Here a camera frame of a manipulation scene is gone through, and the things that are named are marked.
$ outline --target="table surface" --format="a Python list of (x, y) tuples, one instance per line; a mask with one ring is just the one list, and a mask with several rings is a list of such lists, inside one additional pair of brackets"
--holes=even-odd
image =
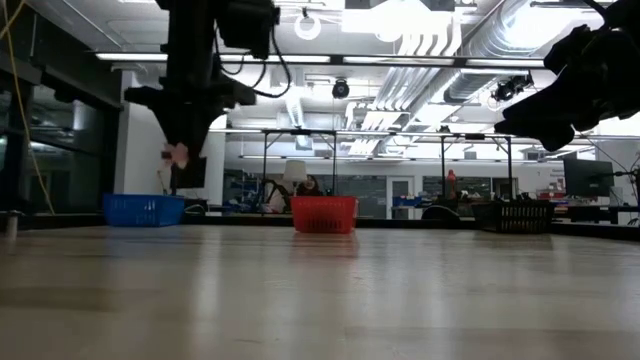
[(180, 226), (25, 232), (14, 250), (0, 255), (0, 359), (640, 354), (629, 242)]

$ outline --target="black basket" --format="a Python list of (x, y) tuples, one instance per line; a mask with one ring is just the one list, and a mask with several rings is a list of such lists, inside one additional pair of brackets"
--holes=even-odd
[(541, 234), (549, 231), (555, 205), (548, 201), (492, 202), (472, 206), (482, 230)]

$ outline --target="door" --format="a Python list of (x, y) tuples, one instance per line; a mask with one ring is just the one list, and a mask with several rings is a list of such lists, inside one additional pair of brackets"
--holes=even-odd
[(413, 220), (416, 210), (407, 207), (394, 207), (393, 198), (398, 196), (415, 196), (413, 193), (414, 178), (406, 177), (387, 177), (387, 219), (394, 220)]

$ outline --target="pink object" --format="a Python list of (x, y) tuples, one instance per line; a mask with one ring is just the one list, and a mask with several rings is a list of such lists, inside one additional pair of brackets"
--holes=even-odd
[(180, 169), (187, 167), (187, 163), (189, 162), (189, 148), (184, 146), (184, 144), (179, 143), (177, 146), (164, 144), (164, 151), (171, 153), (171, 159), (165, 159), (164, 161), (166, 166), (176, 164)]

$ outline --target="blue basket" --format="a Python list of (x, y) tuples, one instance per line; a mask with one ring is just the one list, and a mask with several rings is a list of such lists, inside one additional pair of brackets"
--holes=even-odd
[(104, 195), (107, 224), (122, 227), (160, 227), (180, 223), (184, 199), (160, 195)]

